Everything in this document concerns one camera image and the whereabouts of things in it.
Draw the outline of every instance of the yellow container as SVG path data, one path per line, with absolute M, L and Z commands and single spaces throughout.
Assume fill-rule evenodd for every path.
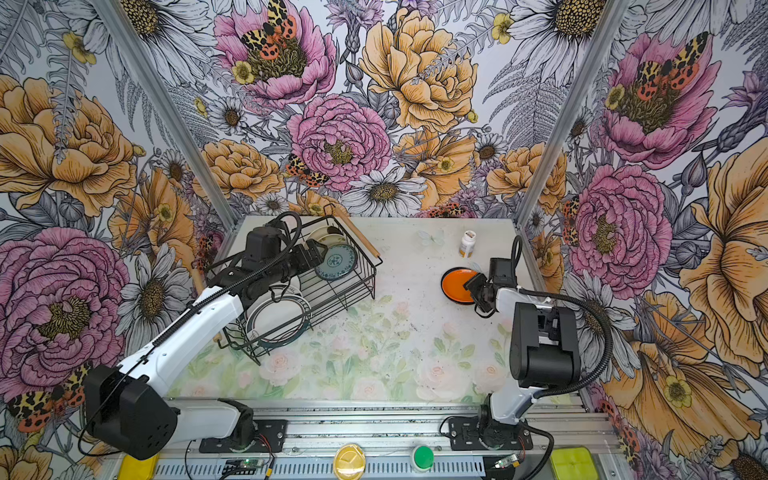
M 557 449 L 550 457 L 552 473 L 557 480 L 598 480 L 592 454 L 587 447 Z
M 159 455 L 146 460 L 137 460 L 130 455 L 123 458 L 120 465 L 118 480 L 151 480 L 154 477 L 154 467 L 157 465 Z

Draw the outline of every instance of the black cable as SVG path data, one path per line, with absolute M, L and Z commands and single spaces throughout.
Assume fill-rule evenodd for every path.
M 534 467 L 533 470 L 531 470 L 530 473 L 528 473 L 525 477 L 521 478 L 520 480 L 531 480 L 536 475 L 538 475 L 539 472 L 541 472 L 541 469 L 544 468 L 544 465 L 547 465 L 547 461 L 549 460 L 550 455 L 552 455 L 552 449 L 554 448 L 554 437 L 550 432 L 547 432 L 546 430 L 540 430 L 535 427 L 532 427 L 528 425 L 528 430 L 531 432 L 541 435 L 543 437 L 547 437 L 547 449 L 544 452 L 544 456 L 541 457 L 541 460 L 539 460 L 538 464 Z
M 101 405 L 99 405 L 98 409 L 96 409 L 96 412 L 91 415 L 91 417 L 87 420 L 85 425 L 83 425 L 83 429 L 80 431 L 80 435 L 78 435 L 78 450 L 80 453 L 87 457 L 105 457 L 108 455 L 113 455 L 115 453 L 121 453 L 121 450 L 117 450 L 115 452 L 107 452 L 107 453 L 98 453 L 98 454 L 92 454 L 87 453 L 83 450 L 81 443 L 83 441 L 83 436 L 85 435 L 85 431 L 88 428 L 88 426 L 94 421 L 96 418 L 96 415 L 107 405 L 107 402 L 109 399 L 113 396 L 113 394 L 118 390 L 122 382 L 125 381 L 125 379 L 133 372 L 136 367 L 141 365 L 143 362 L 145 362 L 149 355 L 151 355 L 154 350 L 163 344 L 168 338 L 170 338 L 171 335 L 173 335 L 176 331 L 178 331 L 192 316 L 194 316 L 196 313 L 199 313 L 204 306 L 210 304 L 214 300 L 222 297 L 223 295 L 226 295 L 233 289 L 243 285 L 244 283 L 250 282 L 260 274 L 264 273 L 268 269 L 272 268 L 273 266 L 277 265 L 279 262 L 282 262 L 285 260 L 285 257 L 288 256 L 288 253 L 290 253 L 291 249 L 296 246 L 296 243 L 298 243 L 299 238 L 301 238 L 301 216 L 292 211 L 283 212 L 280 215 L 278 215 L 274 220 L 271 220 L 272 222 L 278 222 L 282 220 L 285 217 L 293 217 L 293 219 L 296 221 L 296 232 L 293 235 L 293 238 L 290 239 L 290 241 L 286 244 L 286 247 L 281 250 L 272 260 L 267 262 L 264 266 L 259 268 L 258 270 L 254 270 L 252 273 L 249 273 L 248 275 L 244 276 L 242 279 L 238 280 L 235 283 L 232 283 L 231 285 L 223 288 L 222 290 L 217 291 L 216 293 L 208 296 L 205 298 L 205 300 L 201 301 L 200 303 L 192 306 L 184 315 L 176 319 L 172 324 L 168 326 L 165 331 L 163 331 L 155 340 L 152 341 L 152 348 L 149 349 L 147 353 L 141 356 L 141 358 L 118 380 L 118 382 L 115 384 L 114 388 L 107 394 L 106 397 L 104 397 L 104 400 L 101 402 Z
M 442 426 L 443 426 L 443 425 L 445 425 L 445 423 L 446 423 L 448 420 L 450 420 L 450 419 L 455 419 L 455 418 L 458 418 L 458 417 L 455 417 L 455 416 L 449 416 L 449 417 L 445 417 L 445 418 L 442 420 L 442 422 L 440 422 L 440 426 L 437 428 L 437 433 L 439 433 L 440 435 L 442 435 L 442 436 L 446 437 L 447 439 L 450 439 L 450 438 L 451 438 L 450 434 L 448 434 L 448 433 L 443 433 L 443 432 L 442 432 Z
M 190 480 L 193 480 L 193 479 L 192 479 L 192 475 L 190 474 L 190 467 L 189 465 L 187 465 L 187 454 L 190 452 L 190 447 L 192 446 L 192 442 L 194 442 L 194 440 L 190 440 L 190 442 L 187 443 L 187 449 L 184 450 L 184 471 L 187 473 L 187 478 Z
M 170 338 L 171 335 L 176 333 L 177 330 L 179 330 L 184 324 L 192 318 L 196 313 L 199 313 L 204 306 L 208 305 L 209 303 L 213 302 L 214 300 L 226 295 L 231 290 L 234 290 L 235 288 L 244 285 L 245 283 L 250 282 L 251 280 L 257 278 L 262 273 L 266 272 L 273 266 L 277 265 L 278 263 L 285 260 L 285 257 L 288 256 L 288 253 L 290 253 L 291 249 L 298 243 L 299 238 L 301 238 L 301 217 L 296 212 L 287 211 L 283 212 L 280 215 L 278 215 L 275 220 L 272 220 L 272 222 L 278 222 L 282 220 L 285 217 L 293 217 L 296 220 L 296 232 L 293 235 L 293 238 L 290 239 L 286 247 L 280 251 L 272 260 L 267 262 L 264 266 L 259 268 L 258 270 L 254 270 L 252 273 L 249 273 L 248 275 L 244 276 L 240 280 L 238 280 L 235 283 L 232 283 L 226 288 L 223 288 L 222 290 L 219 290 L 218 292 L 206 297 L 205 300 L 195 305 L 193 308 L 189 309 L 184 315 L 180 316 L 176 321 L 174 321 L 167 329 L 165 329 L 164 332 L 162 332 L 155 340 L 152 341 L 153 346 L 159 346 L 168 338 Z
M 579 389 L 583 389 L 585 386 L 594 382 L 602 374 L 602 372 L 608 367 L 608 363 L 611 361 L 611 357 L 614 352 L 614 337 L 611 335 L 611 318 L 606 314 L 605 310 L 597 304 L 590 304 L 578 298 L 574 298 L 568 295 L 561 295 L 560 293 L 547 293 L 537 292 L 535 290 L 527 290 L 525 288 L 518 289 L 520 293 L 532 296 L 548 296 L 555 300 L 563 300 L 564 302 L 573 303 L 587 310 L 597 321 L 600 323 L 600 329 L 603 333 L 603 354 L 600 357 L 600 361 L 591 372 L 587 374 L 583 379 L 570 385 L 555 387 L 553 389 L 538 390 L 533 394 L 535 399 L 540 399 L 545 396 L 563 395 L 564 393 L 576 392 Z

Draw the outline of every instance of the orange plate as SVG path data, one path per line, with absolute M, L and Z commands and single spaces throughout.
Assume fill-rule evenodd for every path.
M 464 268 L 463 266 L 451 268 L 442 275 L 442 280 L 440 281 L 442 292 L 456 303 L 472 305 L 475 301 L 469 295 L 469 291 L 464 288 L 464 284 L 477 274 L 474 270 Z

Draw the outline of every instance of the plate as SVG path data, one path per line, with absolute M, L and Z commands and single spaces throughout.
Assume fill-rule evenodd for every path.
M 336 234 L 341 235 L 342 231 L 341 229 L 334 227 L 333 225 L 323 225 L 322 227 L 318 227 L 315 230 L 312 230 L 312 233 L 310 233 L 306 238 L 320 241 L 321 238 L 323 238 L 325 235 L 330 234 Z
M 258 340 L 258 343 L 266 348 L 287 345 L 309 327 L 311 316 L 312 307 L 300 295 L 283 295 L 283 298 L 277 302 L 273 302 L 272 298 L 268 297 L 266 301 L 252 309 L 248 316 L 246 321 L 248 339 L 256 339 L 283 323 L 295 319 L 288 325 L 270 333 L 269 336 Z
M 320 237 L 318 242 L 322 243 L 326 247 L 333 247 L 334 245 L 343 245 L 346 243 L 346 237 L 340 233 L 329 233 L 324 237 Z
M 349 275 L 357 265 L 357 252 L 349 245 L 334 245 L 328 249 L 326 259 L 315 267 L 315 273 L 323 280 L 338 280 Z
M 443 273 L 442 279 L 440 279 L 440 287 L 442 292 L 450 300 L 459 303 L 461 305 L 472 305 L 475 301 L 469 294 L 464 284 L 478 273 L 469 268 L 463 266 L 457 266 L 451 268 L 447 272 Z

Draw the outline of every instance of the red wire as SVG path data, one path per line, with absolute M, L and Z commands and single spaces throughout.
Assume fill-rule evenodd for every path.
M 520 448 L 523 449 L 523 458 L 520 458 L 520 462 L 525 460 L 525 443 L 523 443 L 523 439 L 518 437 L 518 440 L 520 441 Z

